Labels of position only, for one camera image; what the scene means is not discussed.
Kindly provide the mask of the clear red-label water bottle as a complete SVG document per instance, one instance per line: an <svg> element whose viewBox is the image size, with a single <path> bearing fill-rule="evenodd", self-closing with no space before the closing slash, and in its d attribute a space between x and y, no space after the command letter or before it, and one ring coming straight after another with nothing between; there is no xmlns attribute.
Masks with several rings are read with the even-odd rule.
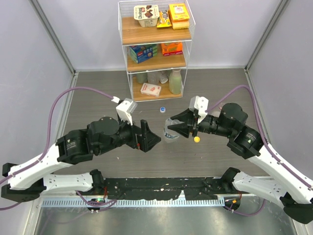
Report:
<svg viewBox="0 0 313 235"><path fill-rule="evenodd" d="M224 103L220 103L217 107L215 107L212 111L211 111L211 115L218 117L222 111L222 108L224 106Z"/></svg>

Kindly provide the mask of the small blue-label water bottle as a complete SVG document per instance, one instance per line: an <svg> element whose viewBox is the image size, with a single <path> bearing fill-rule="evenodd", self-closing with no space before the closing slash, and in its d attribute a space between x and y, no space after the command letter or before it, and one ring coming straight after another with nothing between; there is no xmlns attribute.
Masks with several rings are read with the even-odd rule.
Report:
<svg viewBox="0 0 313 235"><path fill-rule="evenodd" d="M177 119L166 119L165 124L164 124L164 128L163 128L163 133L164 133L164 140L166 143L172 143L175 142L176 140L179 139L179 137L181 136L179 133L172 131L168 128L168 126L171 125L175 125L175 124L180 124L181 121L177 120Z"/></svg>

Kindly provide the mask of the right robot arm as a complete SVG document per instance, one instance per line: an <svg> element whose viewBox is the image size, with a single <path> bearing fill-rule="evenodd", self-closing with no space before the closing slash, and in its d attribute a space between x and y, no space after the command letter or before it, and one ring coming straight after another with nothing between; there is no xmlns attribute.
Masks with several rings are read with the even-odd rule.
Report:
<svg viewBox="0 0 313 235"><path fill-rule="evenodd" d="M236 155L259 166L274 180L262 181L230 167L222 176L221 188L226 193L248 192L281 207L293 220L308 224L313 220L313 181L292 166L260 133L247 126L248 118L241 106L227 103L218 117L188 108L172 116L178 124L168 128L188 138L199 132L228 138L227 147Z"/></svg>

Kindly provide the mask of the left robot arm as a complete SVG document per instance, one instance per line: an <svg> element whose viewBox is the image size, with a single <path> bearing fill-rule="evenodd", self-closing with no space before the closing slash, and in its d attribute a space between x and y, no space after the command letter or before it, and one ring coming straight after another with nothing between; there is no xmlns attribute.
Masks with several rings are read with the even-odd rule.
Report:
<svg viewBox="0 0 313 235"><path fill-rule="evenodd" d="M39 155L20 165L4 164L2 174L9 180L1 188L1 197L24 203L47 193L79 191L83 195L102 194L106 184L97 169L77 175L55 175L54 172L91 161L94 156L123 145L148 152L160 141L161 138L150 130L148 122L143 119L140 126L136 126L103 117L85 129L68 132L43 156Z"/></svg>

